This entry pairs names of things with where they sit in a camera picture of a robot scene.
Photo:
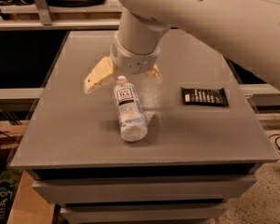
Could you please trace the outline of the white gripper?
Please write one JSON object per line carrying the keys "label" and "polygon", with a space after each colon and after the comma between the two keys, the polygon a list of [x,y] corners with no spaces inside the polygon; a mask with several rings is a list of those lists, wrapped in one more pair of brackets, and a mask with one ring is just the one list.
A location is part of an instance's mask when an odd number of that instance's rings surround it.
{"label": "white gripper", "polygon": [[115,33],[110,48],[110,57],[104,57],[94,66],[84,80],[84,92],[90,94],[104,85],[116,81],[116,68],[120,72],[130,75],[146,73],[146,77],[155,82],[162,82],[162,75],[156,65],[160,48],[156,47],[152,53],[136,54],[128,51],[119,42],[119,33]]}

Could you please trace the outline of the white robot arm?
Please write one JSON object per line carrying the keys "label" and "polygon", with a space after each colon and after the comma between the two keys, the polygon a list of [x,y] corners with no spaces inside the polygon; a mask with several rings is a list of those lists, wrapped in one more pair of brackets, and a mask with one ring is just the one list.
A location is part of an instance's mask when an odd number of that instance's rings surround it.
{"label": "white robot arm", "polygon": [[119,0],[123,6],[110,55],[88,74],[90,93],[116,79],[118,71],[161,74],[156,66],[161,38],[171,28],[193,35],[223,56],[250,68],[280,90],[280,1]]}

